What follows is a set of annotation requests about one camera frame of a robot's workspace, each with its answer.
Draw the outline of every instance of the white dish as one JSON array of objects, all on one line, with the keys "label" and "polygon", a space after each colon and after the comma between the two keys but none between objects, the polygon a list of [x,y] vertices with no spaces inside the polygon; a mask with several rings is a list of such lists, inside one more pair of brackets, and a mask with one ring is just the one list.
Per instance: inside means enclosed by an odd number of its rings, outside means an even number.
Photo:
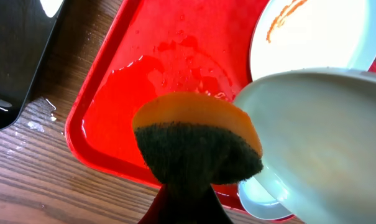
[{"label": "white dish", "polygon": [[367,71],[376,57],[376,0],[300,2],[279,28],[272,22],[292,0],[271,0],[255,28],[250,50],[252,79],[302,68]]},{"label": "white dish", "polygon": [[278,220],[292,215],[258,183],[255,177],[239,183],[238,193],[244,209],[255,218]]},{"label": "white dish", "polygon": [[255,178],[285,208],[310,224],[376,224],[376,74],[271,75],[234,104],[263,146]]}]

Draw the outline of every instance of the wood grain surface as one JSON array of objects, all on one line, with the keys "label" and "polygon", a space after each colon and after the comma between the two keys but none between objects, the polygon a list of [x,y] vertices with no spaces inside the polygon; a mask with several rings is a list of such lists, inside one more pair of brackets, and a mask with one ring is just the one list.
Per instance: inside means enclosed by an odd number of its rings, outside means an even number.
[{"label": "wood grain surface", "polygon": [[[0,131],[0,224],[137,223],[152,203],[157,190],[84,166],[63,135],[121,1],[69,0],[32,101]],[[270,223],[227,212],[235,223]]]}]

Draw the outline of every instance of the red tray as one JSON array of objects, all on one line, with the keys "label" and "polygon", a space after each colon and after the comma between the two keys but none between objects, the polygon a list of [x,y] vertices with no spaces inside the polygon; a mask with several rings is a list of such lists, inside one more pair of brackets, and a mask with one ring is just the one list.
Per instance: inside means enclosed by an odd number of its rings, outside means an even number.
[{"label": "red tray", "polygon": [[[159,188],[135,143],[131,120],[173,91],[232,101],[250,79],[249,46],[268,0],[124,0],[66,121],[85,165]],[[235,185],[214,186],[244,211]]]}]

